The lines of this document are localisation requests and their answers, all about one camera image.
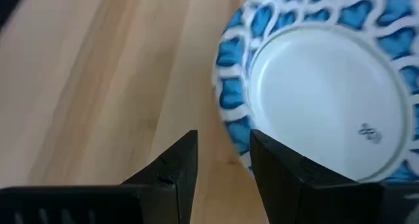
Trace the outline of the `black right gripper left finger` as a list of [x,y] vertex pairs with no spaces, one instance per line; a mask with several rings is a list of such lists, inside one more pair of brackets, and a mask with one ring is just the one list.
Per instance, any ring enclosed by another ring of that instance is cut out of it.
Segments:
[[0,224],[189,224],[198,170],[190,130],[119,185],[0,189]]

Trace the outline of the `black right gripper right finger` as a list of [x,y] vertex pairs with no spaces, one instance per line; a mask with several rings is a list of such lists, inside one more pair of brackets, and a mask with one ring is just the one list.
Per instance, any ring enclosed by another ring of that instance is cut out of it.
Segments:
[[259,130],[250,156],[269,224],[419,224],[419,182],[356,182]]

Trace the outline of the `blue patterned paper bowl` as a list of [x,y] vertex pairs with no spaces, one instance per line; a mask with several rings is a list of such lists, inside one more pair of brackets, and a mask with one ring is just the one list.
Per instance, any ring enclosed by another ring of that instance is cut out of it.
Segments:
[[212,84],[248,171],[260,130],[352,180],[419,183],[419,0],[247,0]]

